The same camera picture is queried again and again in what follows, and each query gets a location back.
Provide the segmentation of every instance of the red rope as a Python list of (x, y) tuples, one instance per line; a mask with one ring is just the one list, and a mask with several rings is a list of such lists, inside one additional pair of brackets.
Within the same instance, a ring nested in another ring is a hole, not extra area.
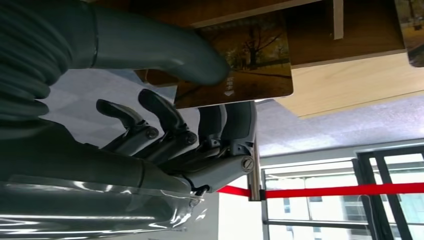
[(245, 196), (245, 197), (249, 197), (251, 195), (251, 192), (249, 191), (249, 189), (244, 189), (244, 188), (235, 187), (235, 186), (225, 186), (219, 189), (218, 193), (232, 194), (232, 195)]
[[(219, 193), (249, 197), (248, 189), (225, 186)], [(424, 182), (399, 184), (369, 184), (360, 186), (323, 187), (290, 190), (271, 190), (265, 192), (267, 199), (321, 197), (321, 196), (348, 196), (348, 195), (380, 195), (380, 194), (419, 194), (424, 193)]]

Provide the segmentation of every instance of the robotic hand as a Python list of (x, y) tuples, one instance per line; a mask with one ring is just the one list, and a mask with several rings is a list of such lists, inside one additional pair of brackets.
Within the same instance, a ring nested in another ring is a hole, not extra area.
[[(254, 102), (199, 108), (197, 137), (166, 99), (144, 89), (138, 100), (159, 118), (164, 135), (153, 141), (158, 130), (141, 116), (125, 106), (99, 99), (97, 110), (120, 119), (126, 128), (126, 132), (104, 150), (147, 160), (168, 175), (187, 182), (191, 191), (198, 195), (213, 193), (252, 170), (256, 128)], [(198, 138), (198, 147), (187, 151)]]
[(249, 172), (252, 102), (200, 108), (199, 146), (178, 112), (144, 90), (131, 109), (99, 100), (126, 132), (103, 149), (39, 116), (67, 69), (159, 69), (202, 85), (230, 70), (188, 30), (77, 0), (0, 0), (0, 239), (104, 237), (185, 223), (204, 192)]

